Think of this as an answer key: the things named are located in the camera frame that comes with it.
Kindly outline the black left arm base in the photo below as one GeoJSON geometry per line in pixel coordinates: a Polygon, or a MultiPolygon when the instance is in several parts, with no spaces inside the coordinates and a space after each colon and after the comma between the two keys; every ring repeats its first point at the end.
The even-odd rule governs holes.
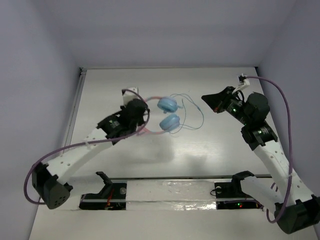
{"type": "Polygon", "coordinates": [[[104,183],[98,193],[87,193],[81,196],[79,208],[81,210],[126,210],[126,182],[112,182],[102,171],[95,173],[104,183]]]}

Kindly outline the pink blue cat-ear headphones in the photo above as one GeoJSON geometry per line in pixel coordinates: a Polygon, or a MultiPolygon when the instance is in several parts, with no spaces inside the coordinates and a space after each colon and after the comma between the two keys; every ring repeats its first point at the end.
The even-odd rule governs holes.
{"type": "Polygon", "coordinates": [[[137,135],[161,135],[164,133],[169,133],[180,126],[181,119],[177,114],[175,114],[175,112],[182,107],[178,105],[174,98],[169,96],[151,96],[144,99],[145,102],[149,102],[151,100],[158,100],[157,107],[162,110],[164,114],[169,115],[159,123],[161,131],[151,131],[144,127],[137,135]]]}

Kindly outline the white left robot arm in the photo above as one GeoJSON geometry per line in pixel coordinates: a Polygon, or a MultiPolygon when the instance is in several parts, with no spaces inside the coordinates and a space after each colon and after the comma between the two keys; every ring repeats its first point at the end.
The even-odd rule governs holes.
{"type": "Polygon", "coordinates": [[[64,146],[40,158],[29,170],[25,181],[33,188],[50,210],[64,204],[72,194],[85,194],[88,183],[76,184],[72,176],[100,152],[119,141],[139,133],[150,119],[147,103],[133,98],[120,111],[107,116],[83,142],[64,146]]]}

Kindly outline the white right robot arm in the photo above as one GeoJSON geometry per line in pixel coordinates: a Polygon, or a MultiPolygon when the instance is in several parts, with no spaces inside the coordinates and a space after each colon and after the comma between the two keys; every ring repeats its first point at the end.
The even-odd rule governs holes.
{"type": "Polygon", "coordinates": [[[202,100],[215,113],[227,112],[243,127],[241,134],[254,154],[271,175],[277,190],[270,189],[250,171],[232,176],[231,192],[238,197],[250,196],[272,213],[286,234],[292,234],[320,222],[320,198],[300,179],[281,147],[277,135],[266,122],[270,111],[268,99],[253,92],[240,100],[234,87],[216,94],[203,95],[202,100]]]}

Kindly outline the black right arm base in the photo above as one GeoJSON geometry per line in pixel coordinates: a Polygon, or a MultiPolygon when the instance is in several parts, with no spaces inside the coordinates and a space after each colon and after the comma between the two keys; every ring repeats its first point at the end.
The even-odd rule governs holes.
{"type": "Polygon", "coordinates": [[[242,171],[232,176],[229,182],[218,182],[210,195],[216,198],[218,210],[259,209],[263,206],[250,195],[242,192],[241,181],[247,177],[254,177],[250,171],[242,171]]]}

